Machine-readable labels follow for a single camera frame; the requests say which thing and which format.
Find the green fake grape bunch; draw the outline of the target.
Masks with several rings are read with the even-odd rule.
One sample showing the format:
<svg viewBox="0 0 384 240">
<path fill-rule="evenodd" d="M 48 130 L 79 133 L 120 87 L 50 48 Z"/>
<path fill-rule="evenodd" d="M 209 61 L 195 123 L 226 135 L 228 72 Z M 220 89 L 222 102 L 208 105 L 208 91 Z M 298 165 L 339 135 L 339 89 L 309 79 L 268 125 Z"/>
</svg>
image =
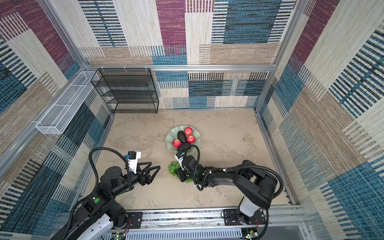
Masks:
<svg viewBox="0 0 384 240">
<path fill-rule="evenodd" d="M 171 162 L 168 166 L 169 172 L 172 176 L 177 177 L 177 169 L 180 168 L 180 165 L 178 162 Z"/>
</svg>

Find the dark avocado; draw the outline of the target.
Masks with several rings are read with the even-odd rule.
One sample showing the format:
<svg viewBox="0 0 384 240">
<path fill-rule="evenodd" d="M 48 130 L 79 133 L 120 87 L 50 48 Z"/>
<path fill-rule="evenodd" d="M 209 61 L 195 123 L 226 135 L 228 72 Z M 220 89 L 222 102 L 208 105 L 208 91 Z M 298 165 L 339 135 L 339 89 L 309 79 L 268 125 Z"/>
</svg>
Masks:
<svg viewBox="0 0 384 240">
<path fill-rule="evenodd" d="M 181 144 L 181 145 L 177 148 L 177 150 L 178 150 L 178 152 L 186 152 L 186 151 L 188 151 L 188 150 L 191 148 L 191 146 L 192 146 L 191 143 L 189 143 L 189 142 L 185 142 L 185 143 Z"/>
<path fill-rule="evenodd" d="M 184 131 L 178 131 L 177 138 L 182 144 L 187 142 L 187 136 Z"/>
</svg>

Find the red apple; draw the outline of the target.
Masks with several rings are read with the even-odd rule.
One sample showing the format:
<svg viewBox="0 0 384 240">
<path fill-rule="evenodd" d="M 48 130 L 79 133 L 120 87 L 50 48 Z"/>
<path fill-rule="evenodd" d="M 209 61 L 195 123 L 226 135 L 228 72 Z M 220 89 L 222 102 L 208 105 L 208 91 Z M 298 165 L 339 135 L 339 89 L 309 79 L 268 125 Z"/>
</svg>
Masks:
<svg viewBox="0 0 384 240">
<path fill-rule="evenodd" d="M 191 144 L 195 143 L 196 142 L 196 137 L 194 135 L 189 135 L 187 137 L 187 142 L 191 143 Z"/>
<path fill-rule="evenodd" d="M 193 134 L 193 129 L 191 127 L 186 127 L 184 129 L 184 134 L 188 137 Z"/>
<path fill-rule="evenodd" d="M 175 139 L 174 141 L 173 141 L 173 147 L 174 148 L 178 148 L 178 147 L 180 147 L 182 145 L 182 142 L 179 140 L 179 139 Z"/>
</svg>

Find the light green scalloped bowl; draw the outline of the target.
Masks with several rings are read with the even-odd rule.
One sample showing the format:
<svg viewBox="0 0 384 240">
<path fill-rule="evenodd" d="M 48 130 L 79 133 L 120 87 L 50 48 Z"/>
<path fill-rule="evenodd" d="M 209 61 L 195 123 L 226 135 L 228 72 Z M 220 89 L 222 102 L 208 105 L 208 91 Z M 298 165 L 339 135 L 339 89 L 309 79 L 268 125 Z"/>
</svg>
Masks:
<svg viewBox="0 0 384 240">
<path fill-rule="evenodd" d="M 198 148 L 201 148 L 201 145 L 202 145 L 201 134 L 200 134 L 200 132 L 197 129 L 195 129 L 194 127 L 191 127 L 191 126 L 177 126 L 177 127 L 173 128 L 173 129 L 171 129 L 169 131 L 168 135 L 166 136 L 166 143 L 167 143 L 167 148 L 168 148 L 169 151 L 173 151 L 174 153 L 177 152 L 177 148 L 175 148 L 173 146 L 173 142 L 177 138 L 177 133 L 179 131 L 184 131 L 185 128 L 187 128 L 187 127 L 190 127 L 193 130 L 193 135 L 196 138 L 196 141 L 194 142 L 194 145 L 196 145 Z"/>
</svg>

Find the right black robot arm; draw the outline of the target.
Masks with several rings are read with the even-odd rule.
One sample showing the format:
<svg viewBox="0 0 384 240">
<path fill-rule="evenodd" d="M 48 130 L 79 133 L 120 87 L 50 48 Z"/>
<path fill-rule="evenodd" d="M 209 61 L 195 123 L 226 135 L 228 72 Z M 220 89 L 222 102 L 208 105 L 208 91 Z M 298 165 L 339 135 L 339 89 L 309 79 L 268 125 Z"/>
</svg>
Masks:
<svg viewBox="0 0 384 240">
<path fill-rule="evenodd" d="M 175 173 L 181 182 L 190 179 L 199 191 L 223 185 L 237 187 L 242 192 L 244 197 L 235 218 L 243 225 L 254 221 L 257 210 L 268 210 L 272 200 L 283 191 L 283 179 L 276 171 L 249 160 L 230 168 L 204 167 L 196 145 L 184 143 L 177 151 L 175 158 L 180 167 Z"/>
</svg>

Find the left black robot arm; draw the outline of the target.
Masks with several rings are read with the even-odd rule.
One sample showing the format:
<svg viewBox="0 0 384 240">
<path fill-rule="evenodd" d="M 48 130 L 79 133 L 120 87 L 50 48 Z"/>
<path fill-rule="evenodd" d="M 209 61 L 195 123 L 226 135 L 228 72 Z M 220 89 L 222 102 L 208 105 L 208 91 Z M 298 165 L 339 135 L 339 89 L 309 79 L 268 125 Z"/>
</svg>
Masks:
<svg viewBox="0 0 384 240">
<path fill-rule="evenodd" d="M 125 163 L 126 174 L 118 166 L 108 168 L 99 176 L 93 153 L 109 151 Z M 150 185 L 161 169 L 152 162 L 138 163 L 134 151 L 123 156 L 116 150 L 97 147 L 90 151 L 89 162 L 95 174 L 95 187 L 90 194 L 78 200 L 69 213 L 67 223 L 52 237 L 53 240 L 96 240 L 111 229 L 124 229 L 130 224 L 126 209 L 116 197 L 130 192 L 136 184 Z"/>
</svg>

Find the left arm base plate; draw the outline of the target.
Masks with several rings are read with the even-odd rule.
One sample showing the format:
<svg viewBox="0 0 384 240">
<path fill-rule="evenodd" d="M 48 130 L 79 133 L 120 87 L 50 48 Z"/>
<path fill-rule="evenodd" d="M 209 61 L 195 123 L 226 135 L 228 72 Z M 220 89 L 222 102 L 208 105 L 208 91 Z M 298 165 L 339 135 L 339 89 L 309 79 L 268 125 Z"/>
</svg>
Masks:
<svg viewBox="0 0 384 240">
<path fill-rule="evenodd" d="M 139 229 L 143 220 L 143 212 L 126 212 L 126 219 L 122 230 Z"/>
</svg>

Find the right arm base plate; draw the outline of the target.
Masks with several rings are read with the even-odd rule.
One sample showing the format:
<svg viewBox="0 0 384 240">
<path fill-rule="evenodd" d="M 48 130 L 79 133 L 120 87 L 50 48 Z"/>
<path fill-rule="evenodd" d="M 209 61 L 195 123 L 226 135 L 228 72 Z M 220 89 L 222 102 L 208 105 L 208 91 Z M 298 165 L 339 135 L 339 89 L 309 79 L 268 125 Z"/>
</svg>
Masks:
<svg viewBox="0 0 384 240">
<path fill-rule="evenodd" d="M 221 217 L 226 226 L 235 225 L 264 225 L 267 214 L 263 210 L 257 210 L 252 217 L 249 217 L 237 209 L 224 209 Z"/>
</svg>

